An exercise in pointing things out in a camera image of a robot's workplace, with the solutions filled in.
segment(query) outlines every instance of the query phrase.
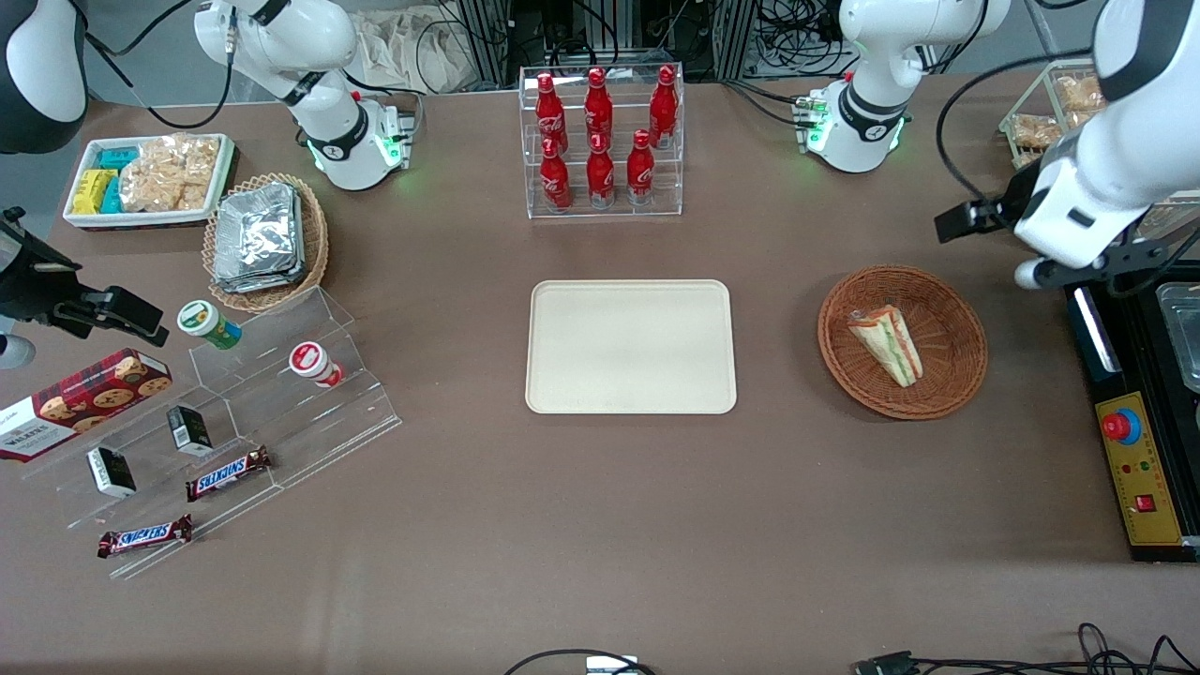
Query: acrylic bottle rack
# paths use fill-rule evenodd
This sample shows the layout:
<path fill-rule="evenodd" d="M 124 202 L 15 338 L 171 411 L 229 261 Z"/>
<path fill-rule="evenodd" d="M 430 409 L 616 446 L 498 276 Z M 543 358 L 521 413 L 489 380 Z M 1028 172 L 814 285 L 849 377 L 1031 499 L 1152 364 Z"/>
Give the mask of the acrylic bottle rack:
<path fill-rule="evenodd" d="M 683 213 L 683 147 L 684 147 L 684 86 L 683 65 L 676 67 L 676 90 L 679 94 L 674 143 L 668 149 L 654 149 L 654 189 L 649 204 L 629 203 L 625 178 L 629 153 L 634 148 L 634 132 L 649 129 L 650 95 L 658 86 L 662 64 L 619 64 L 606 66 L 607 89 L 612 96 L 612 148 L 608 154 L 616 166 L 616 203 L 605 210 L 592 208 L 588 201 L 587 127 L 583 121 L 583 100 L 588 92 L 588 67 L 521 68 L 521 154 L 526 175 L 526 205 L 530 219 L 541 217 L 640 217 L 666 216 Z M 568 151 L 563 156 L 575 192 L 574 205 L 565 214 L 550 210 L 541 185 L 541 132 L 538 130 L 538 73 L 554 76 L 554 90 L 566 113 Z"/>

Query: white container tray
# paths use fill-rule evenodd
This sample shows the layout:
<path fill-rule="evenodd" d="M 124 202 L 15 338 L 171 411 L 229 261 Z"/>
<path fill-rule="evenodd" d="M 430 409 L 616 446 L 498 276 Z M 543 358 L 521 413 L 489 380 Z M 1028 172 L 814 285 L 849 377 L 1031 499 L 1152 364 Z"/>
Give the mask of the white container tray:
<path fill-rule="evenodd" d="M 722 414 L 737 399 L 730 292 L 720 281 L 542 281 L 533 289 L 529 410 Z"/>
<path fill-rule="evenodd" d="M 83 172 L 96 168 L 96 156 L 101 150 L 114 148 L 137 148 L 146 141 L 154 141 L 157 136 L 138 136 L 132 138 L 100 138 L 88 143 L 83 150 L 83 160 L 76 171 L 74 181 L 71 183 L 71 192 L 67 193 L 67 203 L 62 205 L 62 220 L 78 227 L 79 229 L 146 229 L 152 227 L 172 227 L 180 223 L 203 225 L 209 214 L 216 210 L 221 193 L 224 192 L 226 178 L 229 175 L 229 167 L 233 163 L 233 141 L 224 133 L 197 133 L 200 138 L 216 138 L 221 142 L 217 150 L 217 161 L 212 167 L 212 178 L 209 180 L 209 193 L 204 198 L 204 207 L 187 211 L 158 211 L 136 214 L 73 214 L 71 202 L 79 190 L 79 181 L 83 180 Z"/>

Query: walkers cookie box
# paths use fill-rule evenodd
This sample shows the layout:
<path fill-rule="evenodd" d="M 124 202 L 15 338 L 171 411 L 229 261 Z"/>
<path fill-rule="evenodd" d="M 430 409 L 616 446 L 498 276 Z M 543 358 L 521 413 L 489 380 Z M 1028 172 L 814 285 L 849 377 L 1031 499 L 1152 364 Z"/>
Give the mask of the walkers cookie box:
<path fill-rule="evenodd" d="M 29 461 L 170 387 L 170 371 L 133 350 L 0 411 L 0 459 Z"/>

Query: cookie box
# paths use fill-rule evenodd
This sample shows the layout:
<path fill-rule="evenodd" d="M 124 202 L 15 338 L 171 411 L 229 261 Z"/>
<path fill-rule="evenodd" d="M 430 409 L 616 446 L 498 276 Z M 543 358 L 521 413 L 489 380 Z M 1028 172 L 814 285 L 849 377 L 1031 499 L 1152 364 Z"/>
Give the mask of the cookie box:
<path fill-rule="evenodd" d="M 234 160 L 234 144 L 224 133 L 197 133 L 202 138 L 216 138 L 221 142 L 217 150 L 216 166 L 212 167 L 212 178 L 209 180 L 209 192 L 204 198 L 204 207 L 186 211 L 158 211 L 158 213 L 132 213 L 132 214 L 76 214 L 72 213 L 71 203 L 74 193 L 83 181 L 83 172 L 97 168 L 97 157 L 101 150 L 113 150 L 116 148 L 137 148 L 146 141 L 154 141 L 157 136 L 136 136 L 128 138 L 98 138 L 91 141 L 83 150 L 83 159 L 76 169 L 74 180 L 71 181 L 71 190 L 67 192 L 66 203 L 62 205 L 62 220 L 89 231 L 113 231 L 113 229 L 151 229 L 162 227 L 184 227 L 188 225 L 204 225 L 209 214 L 217 209 L 221 195 L 224 195 L 226 183 L 229 178 L 230 167 Z"/>
<path fill-rule="evenodd" d="M 134 350 L 0 411 L 0 459 L 29 461 L 170 387 L 170 370 Z"/>

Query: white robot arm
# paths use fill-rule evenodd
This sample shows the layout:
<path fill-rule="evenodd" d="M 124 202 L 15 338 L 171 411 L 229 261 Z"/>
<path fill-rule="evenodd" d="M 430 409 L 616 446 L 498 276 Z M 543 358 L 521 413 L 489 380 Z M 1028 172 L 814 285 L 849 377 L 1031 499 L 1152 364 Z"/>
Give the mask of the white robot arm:
<path fill-rule="evenodd" d="M 857 70 L 800 102 L 800 121 L 811 127 L 802 149 L 850 173 L 883 163 L 929 70 L 917 46 L 989 35 L 1008 7 L 1009 0 L 844 0 L 839 25 L 858 47 Z"/>
<path fill-rule="evenodd" d="M 0 153 L 50 153 L 83 126 L 83 35 L 68 0 L 0 2 Z"/>
<path fill-rule="evenodd" d="M 360 101 L 342 74 L 358 47 L 344 10 L 329 0 L 216 0 L 194 25 L 209 58 L 226 64 L 232 53 L 234 68 L 292 110 L 334 185 L 365 190 L 401 167 L 396 108 Z"/>
<path fill-rule="evenodd" d="M 985 214 L 1012 227 L 1042 256 L 1016 269 L 1024 288 L 1159 267 L 1170 241 L 1133 229 L 1154 203 L 1200 187 L 1200 4 L 1110 0 L 1093 56 L 1108 107 L 1018 173 L 1003 197 L 937 219 L 943 241 L 996 229 Z"/>

